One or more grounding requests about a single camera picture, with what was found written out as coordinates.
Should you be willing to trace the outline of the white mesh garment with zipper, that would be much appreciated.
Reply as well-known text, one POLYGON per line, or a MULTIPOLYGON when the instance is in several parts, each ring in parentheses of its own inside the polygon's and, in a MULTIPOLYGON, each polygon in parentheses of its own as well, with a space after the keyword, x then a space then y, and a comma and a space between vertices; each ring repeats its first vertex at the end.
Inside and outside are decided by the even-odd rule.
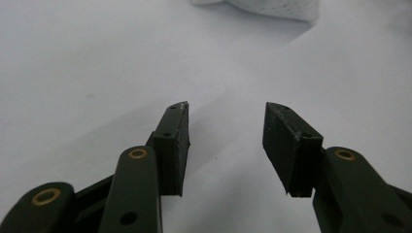
POLYGON ((190 0, 193 5, 221 2, 241 10, 268 17, 281 17, 314 22, 320 17, 320 0, 190 0))

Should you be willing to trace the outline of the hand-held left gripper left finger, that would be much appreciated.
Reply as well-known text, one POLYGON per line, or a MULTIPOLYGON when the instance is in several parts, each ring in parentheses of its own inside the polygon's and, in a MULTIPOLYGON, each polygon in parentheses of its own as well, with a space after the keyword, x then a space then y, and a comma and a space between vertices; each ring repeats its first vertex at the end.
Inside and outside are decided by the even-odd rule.
POLYGON ((156 153, 162 195, 183 195, 189 154, 189 102, 169 106, 147 146, 156 153))

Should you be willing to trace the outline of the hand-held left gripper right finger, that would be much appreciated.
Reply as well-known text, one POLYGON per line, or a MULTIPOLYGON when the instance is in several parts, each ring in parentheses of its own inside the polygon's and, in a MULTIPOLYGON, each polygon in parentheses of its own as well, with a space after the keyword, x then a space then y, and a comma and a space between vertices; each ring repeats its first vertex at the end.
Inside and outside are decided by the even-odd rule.
POLYGON ((311 197, 324 137, 291 108, 267 102, 262 145, 286 192, 311 197))

